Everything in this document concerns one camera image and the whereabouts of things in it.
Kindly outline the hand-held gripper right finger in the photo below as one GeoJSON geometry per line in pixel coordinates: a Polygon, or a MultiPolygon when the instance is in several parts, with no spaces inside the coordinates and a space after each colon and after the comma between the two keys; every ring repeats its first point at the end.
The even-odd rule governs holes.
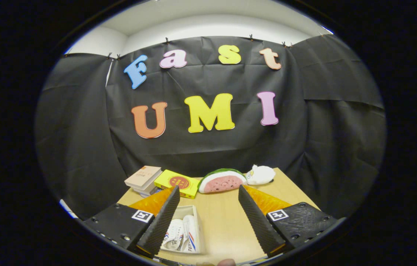
{"type": "Polygon", "coordinates": [[[288,204],[245,185],[238,189],[238,200],[268,258],[300,250],[339,225],[306,202],[288,204]]]}

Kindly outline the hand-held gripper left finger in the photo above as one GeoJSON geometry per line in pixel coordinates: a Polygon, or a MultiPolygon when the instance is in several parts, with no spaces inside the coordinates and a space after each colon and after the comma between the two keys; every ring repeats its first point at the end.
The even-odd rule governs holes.
{"type": "Polygon", "coordinates": [[[158,212],[115,203],[83,221],[83,225],[114,246],[152,259],[160,251],[180,202],[179,187],[165,189],[156,196],[163,196],[158,212]]]}

